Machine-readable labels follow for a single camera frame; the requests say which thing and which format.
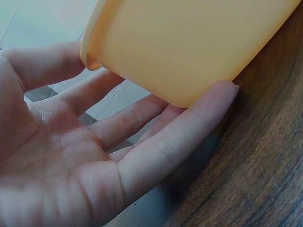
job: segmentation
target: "orange plastic container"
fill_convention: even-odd
[[[99,0],[81,59],[188,108],[233,80],[301,0]]]

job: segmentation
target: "skin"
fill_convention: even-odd
[[[23,101],[79,75],[79,52],[78,42],[0,52],[1,226],[107,223],[184,162],[237,95],[219,81],[187,110],[150,95],[86,127],[78,117],[123,81],[104,69],[44,101]],[[135,145],[108,153],[158,115]]]

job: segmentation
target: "finger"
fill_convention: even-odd
[[[122,77],[103,68],[54,98],[64,101],[77,116],[80,116],[123,81]]]
[[[182,164],[223,118],[237,94],[229,81],[216,83],[191,108],[119,163],[128,202],[134,201]]]
[[[101,140],[102,148],[108,151],[135,135],[166,106],[165,101],[149,95],[115,115],[94,123],[89,128]]]
[[[149,128],[133,146],[129,146],[111,153],[109,155],[110,159],[116,162],[121,161],[129,151],[161,131],[167,124],[172,122],[184,111],[185,109],[168,105],[156,122],[151,126],[151,128]]]
[[[134,149],[134,146],[129,146],[129,147],[126,147],[126,148],[122,148],[120,150],[117,150],[111,154],[109,154],[109,158],[110,160],[113,160],[115,162],[119,162],[121,161],[124,156],[130,152],[132,149]]]
[[[175,107],[173,105],[169,105],[166,107],[166,109],[163,111],[163,113],[159,116],[159,118],[156,120],[156,122],[152,125],[148,131],[146,131],[145,134],[142,135],[141,138],[136,142],[134,145],[135,147],[139,144],[143,143],[150,137],[154,136],[158,132],[160,132],[166,125],[171,123],[173,120],[175,120],[180,114],[182,114],[185,111],[185,109]]]
[[[23,92],[70,79],[84,70],[79,42],[5,50],[0,54],[20,78]]]

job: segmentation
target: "container lid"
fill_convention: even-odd
[[[86,25],[86,28],[84,30],[83,38],[81,41],[81,48],[80,48],[80,58],[82,63],[85,65],[85,67],[91,71],[97,70],[101,68],[101,65],[94,62],[92,59],[88,56],[88,49],[89,49],[89,41],[91,34],[95,28],[95,25],[99,19],[99,16],[106,4],[107,0],[98,0],[95,8],[93,9],[93,12],[89,18],[89,22]]]

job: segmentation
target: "wooden table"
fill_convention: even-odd
[[[107,226],[303,226],[303,3],[235,79],[221,125]]]

